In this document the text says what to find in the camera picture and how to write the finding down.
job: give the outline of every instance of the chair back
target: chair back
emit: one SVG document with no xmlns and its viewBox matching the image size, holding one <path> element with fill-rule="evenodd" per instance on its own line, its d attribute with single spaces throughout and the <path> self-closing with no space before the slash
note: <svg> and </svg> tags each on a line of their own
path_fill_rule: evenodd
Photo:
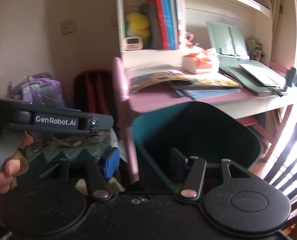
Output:
<svg viewBox="0 0 297 240">
<path fill-rule="evenodd" d="M 291 227 L 289 236 L 297 240 L 297 123 L 290 140 L 264 180 L 280 189 L 290 199 L 291 214 L 283 229 Z"/>
</svg>

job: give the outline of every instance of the stuffed toy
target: stuffed toy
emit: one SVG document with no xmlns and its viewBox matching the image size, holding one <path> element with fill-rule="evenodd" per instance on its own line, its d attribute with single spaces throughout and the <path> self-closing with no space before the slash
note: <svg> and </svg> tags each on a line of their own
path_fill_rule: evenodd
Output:
<svg viewBox="0 0 297 240">
<path fill-rule="evenodd" d="M 147 47 L 150 37 L 148 17 L 138 12 L 129 13 L 125 19 L 125 36 L 141 37 L 143 47 Z"/>
</svg>

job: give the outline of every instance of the gray book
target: gray book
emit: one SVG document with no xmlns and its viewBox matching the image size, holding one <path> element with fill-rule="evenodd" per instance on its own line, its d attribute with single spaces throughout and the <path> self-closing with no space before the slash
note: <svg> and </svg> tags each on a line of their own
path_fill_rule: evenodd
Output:
<svg viewBox="0 0 297 240">
<path fill-rule="evenodd" d="M 163 49 L 161 28 L 158 20 L 156 4 L 154 2 L 142 3 L 140 6 L 140 12 L 149 18 L 152 49 Z"/>
<path fill-rule="evenodd" d="M 172 16 L 172 22 L 173 22 L 173 31 L 174 31 L 174 39 L 175 39 L 175 48 L 178 49 L 178 24 L 177 24 L 177 9 L 175 7 L 175 0 L 170 0 L 170 11 Z"/>
</svg>

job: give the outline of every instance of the red book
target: red book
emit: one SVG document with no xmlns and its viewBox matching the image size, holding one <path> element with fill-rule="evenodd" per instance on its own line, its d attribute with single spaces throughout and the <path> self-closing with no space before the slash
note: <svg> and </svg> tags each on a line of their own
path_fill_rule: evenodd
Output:
<svg viewBox="0 0 297 240">
<path fill-rule="evenodd" d="M 166 27 L 165 27 L 165 20 L 164 20 L 164 14 L 163 14 L 163 7 L 162 7 L 162 1 L 161 0 L 147 0 L 147 2 L 155 1 L 156 4 L 156 10 L 158 14 L 158 19 L 160 22 L 160 29 L 161 29 L 161 37 L 163 42 L 163 49 L 168 49 L 167 44 L 167 35 L 166 35 Z"/>
</svg>

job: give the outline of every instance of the cream wall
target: cream wall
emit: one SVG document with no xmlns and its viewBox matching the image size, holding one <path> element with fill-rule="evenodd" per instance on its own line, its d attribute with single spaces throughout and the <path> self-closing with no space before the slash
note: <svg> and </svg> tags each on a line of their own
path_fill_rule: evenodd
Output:
<svg viewBox="0 0 297 240">
<path fill-rule="evenodd" d="M 281 0 L 283 13 L 279 14 L 276 34 L 273 37 L 271 61 L 290 68 L 296 51 L 296 15 L 294 0 Z"/>
<path fill-rule="evenodd" d="M 61 35 L 75 18 L 77 32 Z M 73 77 L 119 55 L 116 0 L 0 0 L 0 97 L 25 75 L 51 72 L 69 105 Z"/>
</svg>

